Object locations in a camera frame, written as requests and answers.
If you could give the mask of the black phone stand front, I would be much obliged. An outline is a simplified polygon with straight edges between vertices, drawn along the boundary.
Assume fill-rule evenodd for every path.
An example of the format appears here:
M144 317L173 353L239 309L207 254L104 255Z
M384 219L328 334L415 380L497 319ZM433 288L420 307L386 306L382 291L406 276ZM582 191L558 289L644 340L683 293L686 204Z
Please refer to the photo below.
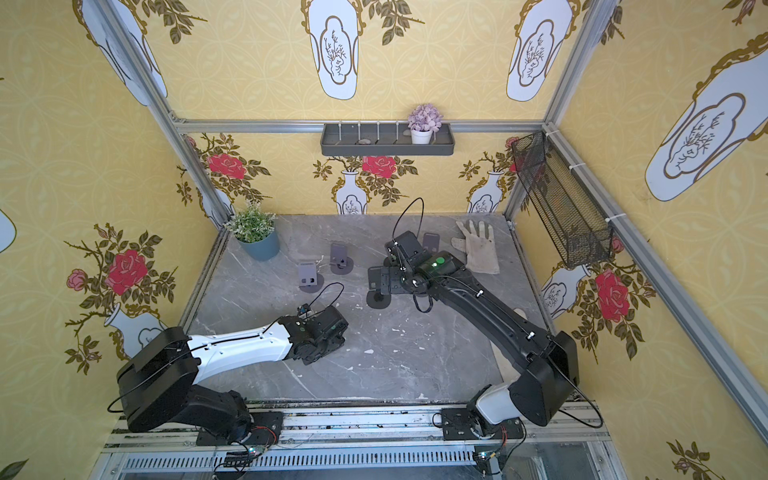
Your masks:
M368 269L369 290L366 304L376 310L383 310L391 304L390 272L387 266Z

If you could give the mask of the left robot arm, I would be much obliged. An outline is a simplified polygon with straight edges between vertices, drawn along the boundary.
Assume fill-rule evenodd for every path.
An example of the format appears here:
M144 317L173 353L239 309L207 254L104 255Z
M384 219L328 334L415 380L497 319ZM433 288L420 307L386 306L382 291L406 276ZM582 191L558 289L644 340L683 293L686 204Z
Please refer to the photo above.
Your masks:
M218 335L162 331L117 374L120 413L128 430L145 433L166 423L200 427L228 443L241 441L254 421L244 397L215 391L201 382L252 364L297 360L310 365L345 343L348 321L334 306L266 326Z

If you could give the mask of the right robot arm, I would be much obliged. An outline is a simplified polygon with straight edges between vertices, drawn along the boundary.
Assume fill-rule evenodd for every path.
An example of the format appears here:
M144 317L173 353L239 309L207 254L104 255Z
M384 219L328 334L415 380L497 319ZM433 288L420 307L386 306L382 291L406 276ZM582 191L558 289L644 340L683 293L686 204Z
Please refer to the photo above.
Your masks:
M519 373L486 387L467 404L483 425L523 417L545 427L576 390L577 346L565 332L553 334L529 322L487 290L447 251L431 253L407 231L385 244L388 287L397 294L438 301L461 314L495 345Z

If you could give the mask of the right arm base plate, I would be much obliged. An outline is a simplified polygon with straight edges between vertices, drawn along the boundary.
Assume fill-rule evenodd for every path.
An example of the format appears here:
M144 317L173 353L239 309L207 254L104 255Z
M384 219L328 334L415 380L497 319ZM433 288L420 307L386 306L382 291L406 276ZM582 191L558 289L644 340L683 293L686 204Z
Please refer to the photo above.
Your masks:
M444 440L518 440L523 425L519 419L492 425L466 407L443 408L433 416L433 425L442 430Z

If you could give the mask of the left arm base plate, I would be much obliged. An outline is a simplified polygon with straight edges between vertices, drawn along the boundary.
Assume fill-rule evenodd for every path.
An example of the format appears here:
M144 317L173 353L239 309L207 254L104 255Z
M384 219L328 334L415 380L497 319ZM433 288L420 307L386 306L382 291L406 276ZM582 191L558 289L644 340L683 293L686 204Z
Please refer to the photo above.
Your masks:
M284 423L282 411L270 410L251 414L253 425L246 430L247 436L241 440L246 446L271 447L279 442ZM225 438L215 437L207 431L200 431L195 441L196 446L232 445Z

